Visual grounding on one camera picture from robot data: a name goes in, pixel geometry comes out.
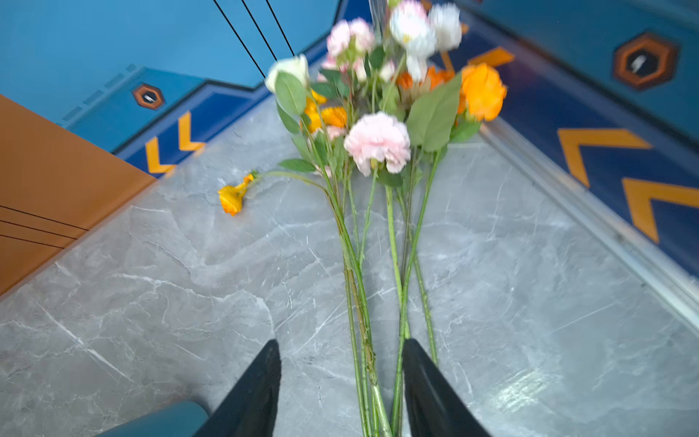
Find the teal ceramic vase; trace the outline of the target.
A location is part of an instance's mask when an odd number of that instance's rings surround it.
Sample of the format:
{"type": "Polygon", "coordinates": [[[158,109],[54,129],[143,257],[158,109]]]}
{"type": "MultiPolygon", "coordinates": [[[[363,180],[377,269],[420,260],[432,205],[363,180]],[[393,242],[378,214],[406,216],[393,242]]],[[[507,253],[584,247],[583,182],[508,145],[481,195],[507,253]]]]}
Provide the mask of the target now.
{"type": "Polygon", "coordinates": [[[100,433],[98,437],[191,437],[208,418],[208,412],[197,402],[178,402],[100,433]]]}

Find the orange rose flower stem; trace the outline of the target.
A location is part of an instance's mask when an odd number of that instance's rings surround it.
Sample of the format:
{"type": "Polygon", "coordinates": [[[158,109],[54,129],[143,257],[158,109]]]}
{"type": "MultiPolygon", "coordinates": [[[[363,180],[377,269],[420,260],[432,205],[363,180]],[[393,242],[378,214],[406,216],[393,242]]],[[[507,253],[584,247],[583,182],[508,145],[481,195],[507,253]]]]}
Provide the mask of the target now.
{"type": "Polygon", "coordinates": [[[422,310],[428,333],[431,357],[437,357],[433,317],[429,306],[418,256],[420,237],[429,205],[433,183],[446,158],[448,146],[472,138],[484,122],[500,115],[507,87],[499,73],[484,63],[471,64],[460,72],[448,72],[433,82],[426,76],[429,89],[409,106],[405,120],[410,138],[411,160],[399,187],[387,191],[390,215],[398,204],[404,224],[402,256],[396,257],[396,285],[399,299],[399,343],[394,383],[391,428],[402,435],[404,393],[404,359],[402,353],[411,338],[408,307],[411,285],[416,284],[422,299],[422,310]]]}

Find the white cream rose stem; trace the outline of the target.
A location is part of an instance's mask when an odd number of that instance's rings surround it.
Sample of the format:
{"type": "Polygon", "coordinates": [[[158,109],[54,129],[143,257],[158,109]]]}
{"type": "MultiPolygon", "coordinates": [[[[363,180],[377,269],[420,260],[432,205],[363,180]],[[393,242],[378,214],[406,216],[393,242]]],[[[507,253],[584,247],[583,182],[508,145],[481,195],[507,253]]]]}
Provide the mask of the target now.
{"type": "Polygon", "coordinates": [[[347,85],[333,69],[324,82],[311,80],[309,62],[303,55],[273,64],[265,86],[274,96],[278,114],[292,135],[298,158],[280,162],[281,176],[294,177],[323,191],[336,221],[342,250],[344,289],[354,379],[363,436],[379,436],[381,409],[375,407],[373,380],[376,371],[371,346],[371,326],[366,306],[360,258],[357,254],[347,212],[354,212],[349,156],[344,151],[344,129],[348,126],[341,92],[347,85]]]}

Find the pink carnation flower stem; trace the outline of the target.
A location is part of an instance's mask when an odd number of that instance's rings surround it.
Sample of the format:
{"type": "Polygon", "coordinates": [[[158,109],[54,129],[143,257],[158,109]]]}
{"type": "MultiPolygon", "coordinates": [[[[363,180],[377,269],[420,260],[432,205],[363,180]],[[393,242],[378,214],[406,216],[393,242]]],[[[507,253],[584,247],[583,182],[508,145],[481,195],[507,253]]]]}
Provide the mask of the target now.
{"type": "Polygon", "coordinates": [[[311,95],[313,153],[323,164],[342,244],[362,434],[393,436],[398,424],[382,399],[364,271],[371,210],[381,190],[388,197],[391,254],[398,254],[394,185],[413,155],[400,106],[407,55],[390,33],[380,35],[362,18],[335,24],[327,49],[311,95]]]}

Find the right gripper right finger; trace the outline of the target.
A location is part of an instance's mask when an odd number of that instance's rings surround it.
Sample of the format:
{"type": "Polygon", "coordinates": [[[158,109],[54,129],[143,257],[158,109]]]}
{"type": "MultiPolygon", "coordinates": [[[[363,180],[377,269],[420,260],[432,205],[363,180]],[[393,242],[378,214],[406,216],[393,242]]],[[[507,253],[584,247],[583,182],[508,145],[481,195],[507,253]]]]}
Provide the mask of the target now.
{"type": "Polygon", "coordinates": [[[491,436],[416,340],[404,342],[402,360],[405,404],[412,436],[491,436]]]}

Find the white pink small flowers stem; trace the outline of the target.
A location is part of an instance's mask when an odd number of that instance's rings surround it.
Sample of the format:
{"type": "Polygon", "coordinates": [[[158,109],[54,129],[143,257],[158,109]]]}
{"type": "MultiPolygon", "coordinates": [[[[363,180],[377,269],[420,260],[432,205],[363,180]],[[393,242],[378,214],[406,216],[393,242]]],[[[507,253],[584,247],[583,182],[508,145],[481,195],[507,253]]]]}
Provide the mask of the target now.
{"type": "Polygon", "coordinates": [[[409,89],[422,83],[428,76],[428,58],[457,49],[462,35],[461,10],[455,4],[427,10],[421,1],[389,1],[388,41],[399,51],[399,86],[409,89]]]}

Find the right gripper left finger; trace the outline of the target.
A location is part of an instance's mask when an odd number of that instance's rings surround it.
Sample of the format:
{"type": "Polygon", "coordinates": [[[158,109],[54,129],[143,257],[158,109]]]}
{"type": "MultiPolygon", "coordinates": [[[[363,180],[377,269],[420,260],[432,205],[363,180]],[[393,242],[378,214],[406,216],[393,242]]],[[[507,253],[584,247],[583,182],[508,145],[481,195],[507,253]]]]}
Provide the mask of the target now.
{"type": "Polygon", "coordinates": [[[269,340],[195,437],[272,436],[279,407],[279,343],[269,340]]]}

